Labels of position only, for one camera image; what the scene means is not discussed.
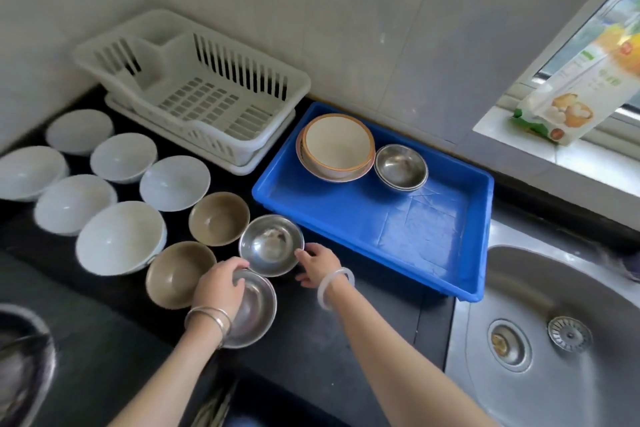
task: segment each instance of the sink drain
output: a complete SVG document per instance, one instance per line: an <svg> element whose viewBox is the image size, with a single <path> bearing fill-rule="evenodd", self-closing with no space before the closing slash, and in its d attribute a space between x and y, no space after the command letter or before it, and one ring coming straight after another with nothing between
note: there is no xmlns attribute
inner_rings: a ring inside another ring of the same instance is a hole
<svg viewBox="0 0 640 427"><path fill-rule="evenodd" d="M488 340L493 357L508 370L521 373L531 365L531 345L524 332L511 321L493 321Z"/></svg>
<svg viewBox="0 0 640 427"><path fill-rule="evenodd" d="M551 341L569 353L582 353L593 343L589 328L577 319L567 316L551 319L547 331Z"/></svg>

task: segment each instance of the brown bowl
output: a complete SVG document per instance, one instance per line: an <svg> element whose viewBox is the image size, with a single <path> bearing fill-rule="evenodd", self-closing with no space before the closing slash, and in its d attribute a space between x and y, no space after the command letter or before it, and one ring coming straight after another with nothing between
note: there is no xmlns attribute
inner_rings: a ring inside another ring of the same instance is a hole
<svg viewBox="0 0 640 427"><path fill-rule="evenodd" d="M202 243L183 241L167 247L147 271L149 298L165 309L190 306L198 280L215 264L216 256Z"/></svg>
<svg viewBox="0 0 640 427"><path fill-rule="evenodd" d="M249 220L249 206L242 197L232 192L214 192L191 210L189 231L204 245L228 245L242 235Z"/></svg>

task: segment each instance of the sink basin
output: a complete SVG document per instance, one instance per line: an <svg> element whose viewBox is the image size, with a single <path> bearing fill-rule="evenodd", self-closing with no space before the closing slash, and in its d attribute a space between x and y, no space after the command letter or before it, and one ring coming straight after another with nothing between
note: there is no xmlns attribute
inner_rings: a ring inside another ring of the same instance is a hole
<svg viewBox="0 0 640 427"><path fill-rule="evenodd" d="M484 299L456 302L445 372L504 427L633 425L640 284L561 242L492 221Z"/></svg>

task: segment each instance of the plastic dish drainer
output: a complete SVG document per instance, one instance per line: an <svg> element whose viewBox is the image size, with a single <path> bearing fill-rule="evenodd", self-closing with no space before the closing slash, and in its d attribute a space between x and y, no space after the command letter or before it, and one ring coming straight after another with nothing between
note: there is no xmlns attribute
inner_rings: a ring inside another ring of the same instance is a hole
<svg viewBox="0 0 640 427"><path fill-rule="evenodd" d="M306 73L169 10L86 41L73 57L123 110L227 168L255 168L252 158L273 144L311 86Z"/></svg>

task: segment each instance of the bowl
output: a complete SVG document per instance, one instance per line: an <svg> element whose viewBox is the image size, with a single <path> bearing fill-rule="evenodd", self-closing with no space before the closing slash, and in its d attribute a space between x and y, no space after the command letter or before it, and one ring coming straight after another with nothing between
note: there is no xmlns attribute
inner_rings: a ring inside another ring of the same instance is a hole
<svg viewBox="0 0 640 427"><path fill-rule="evenodd" d="M147 271L149 298L164 309L190 306L198 280L215 264L215 255L202 243L183 241L167 247Z"/></svg>
<svg viewBox="0 0 640 427"><path fill-rule="evenodd" d="M45 134L52 148L72 155L89 156L113 135L113 122L98 110L75 110L56 119Z"/></svg>
<svg viewBox="0 0 640 427"><path fill-rule="evenodd" d="M76 257L93 274L124 275L147 266L165 244L162 215L142 201L124 201L89 220L76 241Z"/></svg>
<svg viewBox="0 0 640 427"><path fill-rule="evenodd" d="M278 300L271 282L251 270L234 272L234 283L244 278L244 295L240 309L223 347L245 348L264 336L276 317Z"/></svg>
<svg viewBox="0 0 640 427"><path fill-rule="evenodd" d="M192 207L209 190L211 174L195 157L174 155L159 160L140 181L140 196L158 211Z"/></svg>
<svg viewBox="0 0 640 427"><path fill-rule="evenodd" d="M344 178L362 169L376 152L371 131L361 121L344 114L313 119L303 130L302 148L330 178Z"/></svg>
<svg viewBox="0 0 640 427"><path fill-rule="evenodd" d="M80 174L48 187L33 215L36 224L49 233L76 236L93 216L117 202L118 195L107 181Z"/></svg>
<svg viewBox="0 0 640 427"><path fill-rule="evenodd" d="M69 175L65 158L46 146L24 147L0 158L0 199L35 201Z"/></svg>
<svg viewBox="0 0 640 427"><path fill-rule="evenodd" d="M296 154L298 156L298 160L300 161L300 164L302 164L302 166L309 172L311 172L315 177L317 177L318 179L321 179L323 181L327 181L327 182L333 182L333 183L340 183L340 182L351 182L351 181L355 181L356 179L360 179L361 177L363 177L365 174L367 174L367 172L371 171L371 168L373 167L373 158L369 161L369 164L365 165L364 167L361 167L360 169L353 171L353 172L349 172L345 177L341 177L341 178L330 178L329 176L326 176L325 174L323 174L323 172L311 161L311 159L308 158L308 156L306 156L304 149L302 148L302 131L300 131L300 133L298 134L298 138L296 139Z"/></svg>
<svg viewBox="0 0 640 427"><path fill-rule="evenodd" d="M374 167L384 184L404 192L420 189L429 176L427 163L422 156L400 144L380 148Z"/></svg>
<svg viewBox="0 0 640 427"><path fill-rule="evenodd" d="M117 184L138 182L157 159L154 141L141 133L121 133L105 140L92 153L93 174Z"/></svg>
<svg viewBox="0 0 640 427"><path fill-rule="evenodd" d="M240 257L249 268L263 277L277 277L298 263L294 250L305 247L305 237L298 225L278 214L256 218L240 237Z"/></svg>
<svg viewBox="0 0 640 427"><path fill-rule="evenodd" d="M214 192L191 210L189 231L204 245L228 245L242 235L249 219L249 206L242 197L232 192Z"/></svg>

